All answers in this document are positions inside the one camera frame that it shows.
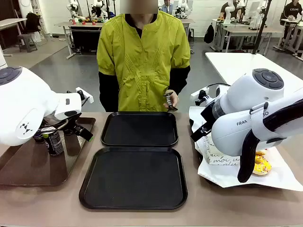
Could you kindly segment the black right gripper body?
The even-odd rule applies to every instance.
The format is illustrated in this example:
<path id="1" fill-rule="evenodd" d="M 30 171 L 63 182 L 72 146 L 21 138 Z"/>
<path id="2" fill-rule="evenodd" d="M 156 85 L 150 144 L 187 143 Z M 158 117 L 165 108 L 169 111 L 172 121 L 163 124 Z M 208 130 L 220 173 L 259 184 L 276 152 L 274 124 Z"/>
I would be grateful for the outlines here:
<path id="1" fill-rule="evenodd" d="M 205 123 L 202 125 L 203 129 L 211 129 L 214 122 L 216 121 L 212 109 L 214 101 L 206 105 L 205 109 L 201 112 L 201 116 L 204 118 Z"/>

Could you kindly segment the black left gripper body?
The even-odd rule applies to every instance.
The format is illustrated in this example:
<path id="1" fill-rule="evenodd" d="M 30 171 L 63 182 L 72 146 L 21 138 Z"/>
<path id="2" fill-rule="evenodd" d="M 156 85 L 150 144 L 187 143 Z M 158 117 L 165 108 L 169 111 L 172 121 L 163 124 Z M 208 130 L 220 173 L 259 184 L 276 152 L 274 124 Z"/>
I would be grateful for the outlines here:
<path id="1" fill-rule="evenodd" d="M 75 114 L 67 118 L 67 124 L 62 127 L 62 131 L 65 135 L 80 135 L 82 126 L 77 123 L 77 120 L 81 116 L 81 113 Z"/>

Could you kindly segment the person's left hand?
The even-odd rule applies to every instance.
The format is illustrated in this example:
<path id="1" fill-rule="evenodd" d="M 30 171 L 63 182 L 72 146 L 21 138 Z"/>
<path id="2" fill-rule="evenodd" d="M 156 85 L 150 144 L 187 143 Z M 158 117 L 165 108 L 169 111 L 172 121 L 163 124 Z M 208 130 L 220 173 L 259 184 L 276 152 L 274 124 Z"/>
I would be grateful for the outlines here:
<path id="1" fill-rule="evenodd" d="M 173 107 L 176 107 L 178 102 L 179 102 L 179 98 L 178 95 L 175 91 L 169 89 L 166 91 L 165 96 L 169 96 L 170 99 L 170 103 Z"/>

